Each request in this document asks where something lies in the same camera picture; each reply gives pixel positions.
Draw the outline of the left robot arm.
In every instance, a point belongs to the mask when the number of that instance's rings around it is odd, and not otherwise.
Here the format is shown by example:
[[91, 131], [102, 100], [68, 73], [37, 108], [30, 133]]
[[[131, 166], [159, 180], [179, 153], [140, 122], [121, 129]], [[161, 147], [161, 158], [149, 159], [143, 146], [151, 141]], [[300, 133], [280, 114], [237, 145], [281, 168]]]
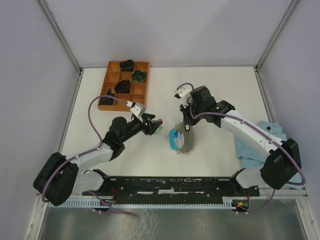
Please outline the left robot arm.
[[44, 202], [54, 206], [63, 204], [71, 195], [87, 191], [106, 195], [111, 183], [105, 173], [94, 167], [116, 159], [125, 150], [124, 143], [136, 134], [151, 136], [162, 124], [161, 119], [149, 113], [141, 117], [132, 115], [130, 121], [116, 117], [102, 142], [92, 149], [70, 158], [53, 153], [35, 178], [33, 188], [41, 193]]

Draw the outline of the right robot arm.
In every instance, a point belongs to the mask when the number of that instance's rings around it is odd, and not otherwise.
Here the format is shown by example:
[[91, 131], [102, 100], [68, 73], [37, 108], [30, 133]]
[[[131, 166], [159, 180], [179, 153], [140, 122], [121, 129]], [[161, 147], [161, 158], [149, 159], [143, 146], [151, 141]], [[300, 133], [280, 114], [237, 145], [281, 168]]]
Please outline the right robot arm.
[[179, 110], [185, 124], [195, 126], [201, 120], [214, 124], [243, 140], [265, 159], [262, 166], [239, 170], [235, 180], [229, 183], [231, 193], [240, 196], [248, 188], [258, 185], [279, 190], [285, 185], [305, 184], [295, 140], [283, 140], [259, 128], [229, 102], [217, 102], [206, 86], [195, 88], [190, 83], [183, 83], [175, 89], [174, 96], [180, 100]]

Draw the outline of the black tag key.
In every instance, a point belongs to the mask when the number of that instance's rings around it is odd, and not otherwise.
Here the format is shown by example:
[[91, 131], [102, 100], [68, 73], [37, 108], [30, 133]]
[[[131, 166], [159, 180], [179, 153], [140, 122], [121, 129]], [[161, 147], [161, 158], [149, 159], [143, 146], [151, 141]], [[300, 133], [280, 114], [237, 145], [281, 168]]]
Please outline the black tag key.
[[184, 129], [186, 132], [189, 132], [190, 131], [190, 126], [188, 124], [185, 124], [184, 125]]

